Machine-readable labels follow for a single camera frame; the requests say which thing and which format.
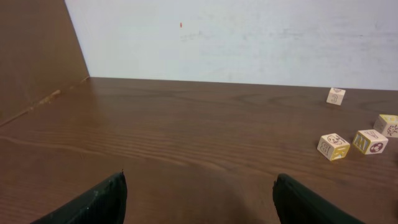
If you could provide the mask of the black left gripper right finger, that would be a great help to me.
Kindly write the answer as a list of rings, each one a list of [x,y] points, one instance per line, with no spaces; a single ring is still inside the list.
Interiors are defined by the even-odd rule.
[[[272,188],[281,224],[362,224],[287,174],[279,174]]]

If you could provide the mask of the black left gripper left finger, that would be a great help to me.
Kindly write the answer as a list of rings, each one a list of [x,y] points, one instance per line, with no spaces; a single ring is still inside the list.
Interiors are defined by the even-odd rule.
[[[117,172],[33,224],[123,224],[127,183]]]

